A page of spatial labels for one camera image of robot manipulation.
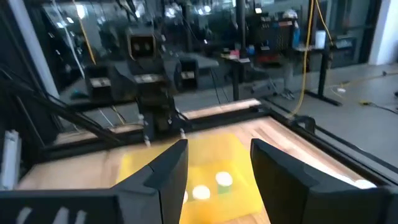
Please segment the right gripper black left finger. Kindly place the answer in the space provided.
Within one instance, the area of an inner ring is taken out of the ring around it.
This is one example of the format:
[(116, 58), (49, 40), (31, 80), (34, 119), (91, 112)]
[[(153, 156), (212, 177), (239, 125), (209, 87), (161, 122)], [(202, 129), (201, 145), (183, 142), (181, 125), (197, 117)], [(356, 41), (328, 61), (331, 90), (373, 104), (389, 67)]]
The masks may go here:
[(178, 223), (187, 174), (188, 141), (181, 139), (113, 187), (120, 223)]

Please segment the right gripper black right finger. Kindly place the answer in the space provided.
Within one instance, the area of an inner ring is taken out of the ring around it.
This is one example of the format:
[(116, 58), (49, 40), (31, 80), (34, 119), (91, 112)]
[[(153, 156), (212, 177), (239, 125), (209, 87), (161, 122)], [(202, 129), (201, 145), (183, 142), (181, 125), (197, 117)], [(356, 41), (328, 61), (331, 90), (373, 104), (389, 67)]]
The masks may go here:
[(338, 193), (356, 187), (258, 139), (251, 164), (271, 223), (343, 223)]

